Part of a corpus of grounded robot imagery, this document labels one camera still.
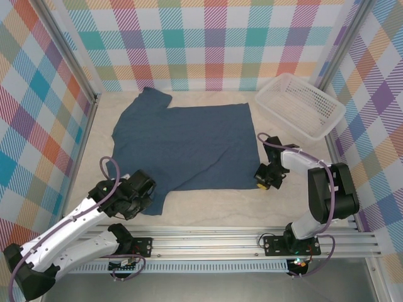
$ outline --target plaid wallpaper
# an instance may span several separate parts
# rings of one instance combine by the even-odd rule
[[[403,1],[377,1],[332,86],[347,107],[332,137],[403,301]]]
[[[62,2],[101,89],[255,91],[282,72],[312,75],[345,0]]]
[[[0,8],[3,250],[11,242],[31,240],[55,223],[90,102],[28,0],[0,0]],[[0,301],[7,300],[8,282],[0,254]]]
[[[348,26],[350,25],[351,21],[353,20],[361,2],[362,2],[362,0],[354,0],[354,4],[352,5],[350,11],[348,12],[347,18],[345,19],[337,38],[334,40],[333,45],[332,45],[329,53],[327,54],[326,61],[324,62],[322,69],[319,72],[319,76],[317,77],[317,79],[315,81],[316,87],[319,87],[319,84],[323,80],[323,76],[326,73],[330,62],[332,62],[332,59],[334,58],[334,55],[336,54],[341,41],[343,40],[344,36],[347,34]]]

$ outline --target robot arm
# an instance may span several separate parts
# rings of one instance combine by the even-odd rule
[[[271,145],[282,146],[278,137],[266,140]],[[258,186],[279,189],[286,173],[294,171],[308,180],[309,210],[297,221],[286,226],[284,238],[290,253],[294,253],[304,240],[313,238],[326,224],[331,206],[331,192],[326,171],[316,160],[307,158],[297,152],[264,145],[269,158],[269,165],[261,164],[255,174]],[[330,169],[334,187],[335,204],[332,220],[345,219],[358,212],[360,206],[348,166],[343,163],[325,163]]]
[[[112,254],[132,254],[132,236],[121,224],[111,225],[107,231],[85,242],[72,245],[83,233],[107,217],[121,214],[129,220],[151,204],[150,194],[155,182],[139,170],[129,179],[120,179],[120,184],[111,198],[82,217],[74,217],[86,211],[103,199],[112,189],[115,181],[99,182],[84,198],[81,204],[51,229],[19,246],[12,243],[4,249],[4,256],[10,272],[28,253],[16,274],[16,282],[27,300],[36,299],[45,294],[60,278],[69,271],[102,256]],[[54,232],[67,220],[71,222]],[[52,234],[36,250],[33,247],[41,237]]]

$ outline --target white plastic basket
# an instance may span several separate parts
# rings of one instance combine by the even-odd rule
[[[265,117],[302,143],[324,138],[346,112],[346,107],[292,74],[281,74],[255,97]]]

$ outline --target aluminum rail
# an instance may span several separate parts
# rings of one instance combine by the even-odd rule
[[[108,226],[97,226],[79,241],[98,236]],[[153,238],[151,260],[258,260],[290,259],[289,256],[266,257],[258,246],[263,233],[282,235],[284,227],[191,227],[191,226],[126,226],[134,237]],[[380,257],[380,248],[373,233],[362,233],[353,227],[328,229],[336,239],[334,258]],[[320,238],[322,255],[326,258],[332,242]]]

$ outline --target blue t-shirt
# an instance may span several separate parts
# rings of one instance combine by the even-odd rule
[[[160,215],[170,191],[256,188],[260,162],[249,105],[167,108],[171,100],[144,88],[112,134],[121,175],[142,169],[157,183],[143,214]],[[114,177],[113,165],[107,168]]]

